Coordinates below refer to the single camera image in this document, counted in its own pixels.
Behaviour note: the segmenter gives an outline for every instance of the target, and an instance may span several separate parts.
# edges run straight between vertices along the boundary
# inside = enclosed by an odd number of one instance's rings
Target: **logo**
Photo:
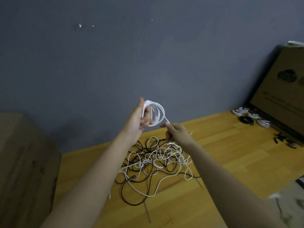
[[[297,76],[293,70],[285,70],[279,72],[278,78],[287,82],[295,82],[295,80],[297,80]]]
[[[300,86],[304,86],[304,77],[300,78],[299,83]]]

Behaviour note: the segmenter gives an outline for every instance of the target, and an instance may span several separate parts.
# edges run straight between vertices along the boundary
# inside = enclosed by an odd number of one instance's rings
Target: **cardboard box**
[[[51,211],[61,154],[23,114],[0,113],[0,227],[39,227]]]
[[[284,131],[298,143],[304,143],[304,48],[285,46],[249,107]]]

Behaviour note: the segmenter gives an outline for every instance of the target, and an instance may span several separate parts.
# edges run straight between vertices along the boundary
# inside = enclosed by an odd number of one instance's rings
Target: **wooden table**
[[[276,144],[273,128],[238,121],[230,111],[183,123],[192,137],[229,172],[261,198],[280,191],[304,174],[304,148],[291,149]],[[140,141],[155,136],[164,138],[165,129],[146,132]],[[109,143],[62,155],[54,207],[89,169]],[[194,165],[191,169],[198,175]],[[152,189],[164,175],[152,181]],[[146,185],[139,190],[145,191]],[[124,196],[134,203],[142,196],[126,186]],[[139,206],[130,206],[120,198],[120,185],[114,183],[111,199],[95,227],[220,227],[223,221],[201,179],[186,181],[184,176],[163,180],[154,197]]]

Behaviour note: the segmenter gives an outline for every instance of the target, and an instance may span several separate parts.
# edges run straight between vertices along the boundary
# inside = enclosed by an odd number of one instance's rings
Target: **wall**
[[[24,112],[67,152],[112,140],[140,96],[173,122],[238,107],[274,47],[304,41],[303,6],[0,0],[0,110]]]

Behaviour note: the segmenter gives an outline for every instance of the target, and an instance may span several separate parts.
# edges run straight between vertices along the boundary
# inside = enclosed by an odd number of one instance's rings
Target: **person's left arm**
[[[117,137],[55,207],[42,228],[94,226],[128,150],[139,139],[143,129],[152,123],[150,107],[141,118],[143,104],[144,100],[140,98]]]

